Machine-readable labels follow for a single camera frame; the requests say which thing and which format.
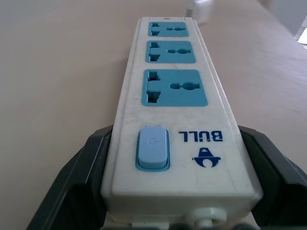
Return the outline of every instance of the blue switch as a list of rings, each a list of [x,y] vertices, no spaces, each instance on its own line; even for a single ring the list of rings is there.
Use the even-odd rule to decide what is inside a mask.
[[[136,167],[143,171],[165,171],[169,168],[168,131],[163,127],[144,127],[137,144]]]

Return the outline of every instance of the brand logo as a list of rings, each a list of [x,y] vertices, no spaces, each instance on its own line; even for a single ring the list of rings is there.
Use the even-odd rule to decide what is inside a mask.
[[[195,162],[200,165],[201,167],[206,168],[206,166],[203,165],[204,160],[210,160],[212,163],[212,167],[215,167],[217,163],[219,162],[221,158],[220,157],[215,157],[212,155],[210,150],[208,148],[200,148],[200,152],[198,154],[198,157],[192,158],[192,160],[195,160]]]
[[[155,139],[155,138],[150,138],[149,140],[148,140],[148,143],[149,144],[151,144],[151,145],[155,145],[156,143],[158,143],[159,141],[157,140],[157,139]]]

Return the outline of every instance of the socket hole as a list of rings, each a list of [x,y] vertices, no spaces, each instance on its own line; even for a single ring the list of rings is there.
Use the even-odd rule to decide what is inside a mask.
[[[179,89],[180,89],[179,83],[170,84],[169,87],[170,87],[171,89],[173,89],[173,90],[179,90]]]
[[[185,82],[182,85],[182,88],[185,90],[194,90],[194,89],[199,89],[200,88],[200,84],[199,83],[192,83],[192,82]]]
[[[150,61],[157,61],[160,57],[160,54],[148,54],[150,56]]]
[[[169,87],[173,90],[179,90],[180,88],[183,88],[185,90],[194,90],[194,89],[200,89],[199,83],[193,83],[193,82],[185,82],[183,85],[180,85],[179,83],[172,83],[169,85]]]
[[[157,42],[151,42],[151,43],[150,43],[150,49],[151,49],[151,48],[160,48],[160,46],[158,45]]]
[[[181,31],[181,30],[185,30],[186,28],[181,28],[181,27],[175,27],[175,28],[166,28],[166,30],[176,30],[176,31]]]
[[[148,103],[157,103],[161,92],[146,91],[146,94],[148,95]]]
[[[160,31],[152,31],[152,36],[158,36],[159,33]]]
[[[149,71],[148,73],[148,81],[159,81],[159,76],[157,71]]]
[[[189,49],[179,49],[179,50],[169,49],[167,52],[170,54],[174,54],[174,53],[187,54],[187,53],[190,53],[191,50]]]
[[[177,50],[177,53],[179,53],[179,54],[186,54],[186,53],[190,53],[191,52],[191,50],[189,50],[189,49],[179,49],[179,50]]]
[[[186,28],[181,28],[181,27],[175,27],[174,30],[176,31],[181,31],[181,30],[185,30]]]

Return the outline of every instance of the electrical outlet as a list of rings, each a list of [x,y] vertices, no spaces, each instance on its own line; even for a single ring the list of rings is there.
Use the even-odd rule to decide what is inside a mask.
[[[200,73],[194,69],[147,69],[142,104],[145,106],[206,106]]]
[[[164,23],[182,23],[186,30]],[[166,37],[177,32],[189,35]],[[191,18],[138,21],[104,172],[108,214],[132,226],[167,229],[182,220],[228,225],[261,200],[261,185]]]
[[[146,62],[150,63],[195,63],[191,42],[148,41]]]
[[[188,37],[189,33],[185,23],[149,23],[148,36],[150,37]]]

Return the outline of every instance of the wall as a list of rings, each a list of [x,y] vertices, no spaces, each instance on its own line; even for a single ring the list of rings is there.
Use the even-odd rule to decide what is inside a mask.
[[[269,0],[268,10],[295,35],[307,16],[307,0]]]

